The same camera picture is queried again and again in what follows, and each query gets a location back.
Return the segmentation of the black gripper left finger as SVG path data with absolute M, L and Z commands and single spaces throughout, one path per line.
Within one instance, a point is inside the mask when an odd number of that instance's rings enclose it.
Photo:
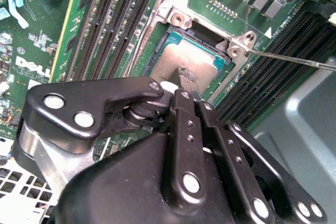
M 196 75 L 182 67 L 163 82 L 128 77 L 35 86 L 26 94 L 14 159 L 61 196 L 80 172 L 148 136 L 202 142 L 199 92 Z

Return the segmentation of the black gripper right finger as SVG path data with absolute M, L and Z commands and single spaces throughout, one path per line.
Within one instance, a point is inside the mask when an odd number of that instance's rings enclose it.
M 223 124 L 202 100 L 196 113 L 237 223 L 327 223 L 321 205 L 239 123 Z

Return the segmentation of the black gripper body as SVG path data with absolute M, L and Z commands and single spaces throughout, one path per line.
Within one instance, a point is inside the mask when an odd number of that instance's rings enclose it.
M 155 134 L 80 172 L 54 223 L 237 223 L 213 151 Z

